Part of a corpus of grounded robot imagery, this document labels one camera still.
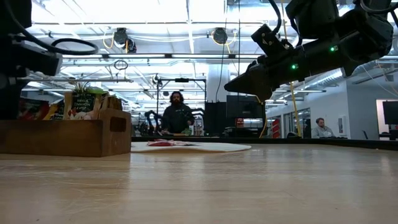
overhead beam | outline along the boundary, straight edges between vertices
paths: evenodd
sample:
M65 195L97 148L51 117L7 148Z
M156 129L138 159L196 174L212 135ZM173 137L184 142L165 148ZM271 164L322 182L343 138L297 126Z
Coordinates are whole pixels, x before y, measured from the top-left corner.
M195 53L195 48L193 45L193 35L192 35L192 21L191 21L191 17L190 17L190 3L189 0L186 0L187 3L187 16L188 16L188 36L189 36L189 48L191 50L191 54Z

metal frame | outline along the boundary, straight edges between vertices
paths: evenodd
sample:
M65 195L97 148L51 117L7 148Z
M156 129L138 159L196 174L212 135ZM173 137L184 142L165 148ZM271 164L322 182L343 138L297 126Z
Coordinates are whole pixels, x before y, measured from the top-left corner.
M199 84L198 86L200 87L200 90L198 91L204 91L205 92L205 103L206 103L206 99L207 99L207 82L205 79L194 79L194 78L160 78L157 80L156 83L156 113L159 114L159 91L162 90L167 84L169 84L170 82L178 82L179 80L184 80L187 82L195 82L196 84L198 84L197 82L204 82L205 83L205 89L203 89ZM161 81L165 81L166 83L163 84L162 88L159 88L159 83Z

robotic arm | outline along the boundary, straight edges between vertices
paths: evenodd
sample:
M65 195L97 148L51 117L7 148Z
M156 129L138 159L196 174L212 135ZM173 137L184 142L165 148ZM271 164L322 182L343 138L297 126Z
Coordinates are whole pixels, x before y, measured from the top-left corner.
M258 57L225 90L257 95L264 101L282 84L336 68L349 77L359 65L390 52L394 29L387 13L398 8L398 3L388 8L390 3L354 0L355 8L340 17L335 0L292 0L286 7L292 27L300 40L315 40L293 48L264 24L251 37L267 56Z

man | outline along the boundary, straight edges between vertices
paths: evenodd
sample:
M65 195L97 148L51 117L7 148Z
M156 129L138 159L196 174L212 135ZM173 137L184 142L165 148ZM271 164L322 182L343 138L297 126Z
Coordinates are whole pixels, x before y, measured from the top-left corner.
M318 126L312 129L312 138L335 137L333 131L329 127L325 126L325 120L323 118L318 118L316 122Z
M191 108L185 105L184 97L179 91L170 96L171 105L166 108L163 114L163 128L165 133L182 133L189 126L193 125L195 118Z

monitor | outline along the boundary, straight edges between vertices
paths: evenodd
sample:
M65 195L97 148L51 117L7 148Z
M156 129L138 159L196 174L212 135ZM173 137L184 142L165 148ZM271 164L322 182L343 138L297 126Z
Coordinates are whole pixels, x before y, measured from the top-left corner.
M265 113L264 105L255 96L227 96L227 118L262 118Z
M386 124L398 124L398 101L383 102L384 122Z

